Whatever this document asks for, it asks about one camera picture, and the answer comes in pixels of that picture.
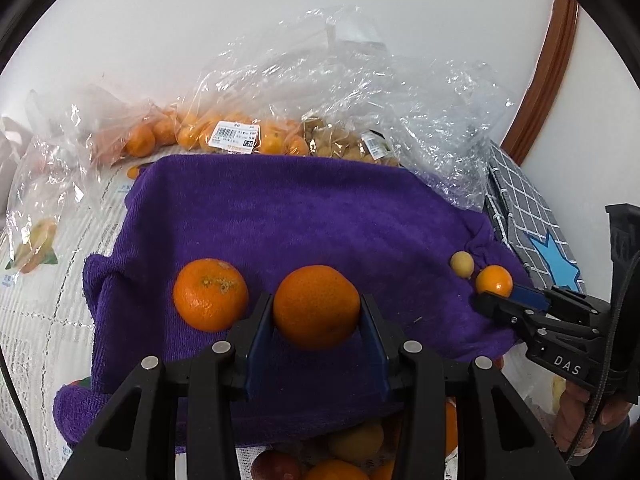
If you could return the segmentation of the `orange mandarin three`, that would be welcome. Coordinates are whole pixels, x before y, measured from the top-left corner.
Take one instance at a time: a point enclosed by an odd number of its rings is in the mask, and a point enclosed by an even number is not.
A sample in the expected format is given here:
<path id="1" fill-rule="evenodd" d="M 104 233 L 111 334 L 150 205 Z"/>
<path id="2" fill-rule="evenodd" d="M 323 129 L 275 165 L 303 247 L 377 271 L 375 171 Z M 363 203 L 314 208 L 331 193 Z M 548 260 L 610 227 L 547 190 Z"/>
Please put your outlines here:
<path id="1" fill-rule="evenodd" d="M 490 292 L 501 297 L 510 297 L 514 281 L 512 275 L 503 266 L 492 264 L 481 270 L 475 279 L 475 290 L 478 294 Z"/>

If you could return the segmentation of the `small pale longan fruit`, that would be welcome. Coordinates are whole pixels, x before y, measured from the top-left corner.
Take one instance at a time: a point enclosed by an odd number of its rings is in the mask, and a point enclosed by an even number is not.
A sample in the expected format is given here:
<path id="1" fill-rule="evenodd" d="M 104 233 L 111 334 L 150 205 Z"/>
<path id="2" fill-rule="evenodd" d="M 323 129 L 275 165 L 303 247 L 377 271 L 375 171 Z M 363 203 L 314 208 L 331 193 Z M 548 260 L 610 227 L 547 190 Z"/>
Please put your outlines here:
<path id="1" fill-rule="evenodd" d="M 473 257 L 468 253 L 455 252 L 449 260 L 450 268 L 459 278 L 468 280 L 474 273 L 475 262 Z"/>

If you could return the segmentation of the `orange mandarin one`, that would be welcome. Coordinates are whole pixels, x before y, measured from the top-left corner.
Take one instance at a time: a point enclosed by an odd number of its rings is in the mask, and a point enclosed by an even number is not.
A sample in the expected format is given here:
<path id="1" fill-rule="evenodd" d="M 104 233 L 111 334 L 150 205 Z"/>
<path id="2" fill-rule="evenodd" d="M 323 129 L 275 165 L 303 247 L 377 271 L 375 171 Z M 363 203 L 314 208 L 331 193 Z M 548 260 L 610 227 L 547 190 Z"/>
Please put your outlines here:
<path id="1" fill-rule="evenodd" d="M 194 330 L 218 333 L 246 315 L 250 293 L 234 266 L 206 258 L 193 260 L 180 270 L 172 301 L 180 318 Z"/>

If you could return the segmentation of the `orange mandarin two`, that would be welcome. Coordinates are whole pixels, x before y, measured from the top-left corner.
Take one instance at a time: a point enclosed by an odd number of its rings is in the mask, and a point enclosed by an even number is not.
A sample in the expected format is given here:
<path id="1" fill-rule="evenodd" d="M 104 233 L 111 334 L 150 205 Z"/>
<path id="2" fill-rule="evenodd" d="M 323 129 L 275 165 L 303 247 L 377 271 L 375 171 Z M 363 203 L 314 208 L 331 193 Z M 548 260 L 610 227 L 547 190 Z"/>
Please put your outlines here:
<path id="1" fill-rule="evenodd" d="M 277 328 L 290 344 L 304 351 L 332 350 L 356 330 L 360 296 L 330 266 L 303 266 L 280 283 L 272 310 Z"/>

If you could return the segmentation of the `grey checked star cushion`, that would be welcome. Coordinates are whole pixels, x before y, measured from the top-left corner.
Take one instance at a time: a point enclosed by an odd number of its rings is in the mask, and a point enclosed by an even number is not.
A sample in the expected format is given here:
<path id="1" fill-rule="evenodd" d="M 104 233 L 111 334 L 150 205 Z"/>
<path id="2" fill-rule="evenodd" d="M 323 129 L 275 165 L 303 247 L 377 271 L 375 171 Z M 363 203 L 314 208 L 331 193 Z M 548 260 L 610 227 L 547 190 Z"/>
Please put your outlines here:
<path id="1" fill-rule="evenodd" d="M 498 239 L 518 257 L 535 287 L 587 291 L 570 244 L 544 196 L 497 144 L 491 145 L 485 212 Z"/>

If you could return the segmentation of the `purple towel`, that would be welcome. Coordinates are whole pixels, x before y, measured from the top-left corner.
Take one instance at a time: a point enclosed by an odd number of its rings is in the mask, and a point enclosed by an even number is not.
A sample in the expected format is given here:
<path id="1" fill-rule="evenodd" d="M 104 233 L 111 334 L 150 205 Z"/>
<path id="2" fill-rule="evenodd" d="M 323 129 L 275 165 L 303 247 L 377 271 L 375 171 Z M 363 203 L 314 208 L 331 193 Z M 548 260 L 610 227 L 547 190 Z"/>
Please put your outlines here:
<path id="1" fill-rule="evenodd" d="M 53 402 L 58 431 L 77 444 L 110 395 L 146 356 L 171 362 L 214 336 L 172 303 L 179 271 L 215 258 L 235 266 L 250 296 L 274 292 L 302 266 L 325 264 L 374 297 L 384 318 L 448 359 L 496 358 L 514 333 L 473 310 L 472 284 L 449 260 L 469 252 L 514 281 L 528 275 L 480 212 L 449 205 L 409 171 L 362 162 L 262 155 L 166 156 L 137 178 L 109 256 L 87 258 L 93 317 L 91 384 Z"/>

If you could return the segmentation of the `small clear plastic bag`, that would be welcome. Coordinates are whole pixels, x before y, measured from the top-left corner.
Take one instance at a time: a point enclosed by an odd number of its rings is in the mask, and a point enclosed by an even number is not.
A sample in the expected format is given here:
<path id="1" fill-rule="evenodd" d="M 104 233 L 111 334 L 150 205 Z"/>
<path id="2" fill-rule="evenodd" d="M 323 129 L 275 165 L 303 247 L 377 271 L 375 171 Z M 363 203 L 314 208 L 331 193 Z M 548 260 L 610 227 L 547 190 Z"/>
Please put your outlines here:
<path id="1" fill-rule="evenodd" d="M 6 203 L 4 268 L 11 274 L 58 262 L 56 239 L 67 231 L 67 218 L 99 207 L 107 169 L 153 154 L 153 128 L 166 118 L 148 99 L 129 104 L 94 84 L 60 93 L 31 91 L 25 108 L 32 137 L 16 161 Z"/>

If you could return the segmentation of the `clear plastic fruit bag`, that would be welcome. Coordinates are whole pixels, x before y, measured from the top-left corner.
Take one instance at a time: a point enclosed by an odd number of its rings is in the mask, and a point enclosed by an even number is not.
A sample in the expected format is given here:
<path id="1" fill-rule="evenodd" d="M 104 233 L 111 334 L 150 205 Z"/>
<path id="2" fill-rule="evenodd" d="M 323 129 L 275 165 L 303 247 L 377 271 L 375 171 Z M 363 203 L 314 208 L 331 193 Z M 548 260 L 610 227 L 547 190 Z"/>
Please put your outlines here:
<path id="1" fill-rule="evenodd" d="M 398 162 L 480 210 L 489 135 L 511 104 L 487 64 L 393 54 L 359 9 L 334 8 L 230 42 L 179 110 L 296 132 L 314 156 Z"/>

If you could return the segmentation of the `brown door frame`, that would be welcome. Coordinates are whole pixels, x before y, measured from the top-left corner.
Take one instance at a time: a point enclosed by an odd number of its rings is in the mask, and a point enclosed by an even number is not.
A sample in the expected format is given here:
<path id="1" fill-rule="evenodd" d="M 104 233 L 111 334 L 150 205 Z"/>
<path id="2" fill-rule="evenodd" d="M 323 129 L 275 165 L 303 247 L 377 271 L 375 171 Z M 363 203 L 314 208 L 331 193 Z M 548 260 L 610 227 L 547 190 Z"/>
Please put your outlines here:
<path id="1" fill-rule="evenodd" d="M 533 78 L 501 142 L 503 151 L 518 165 L 524 162 L 535 144 L 561 89 L 572 56 L 578 21 L 577 0 L 553 0 Z"/>

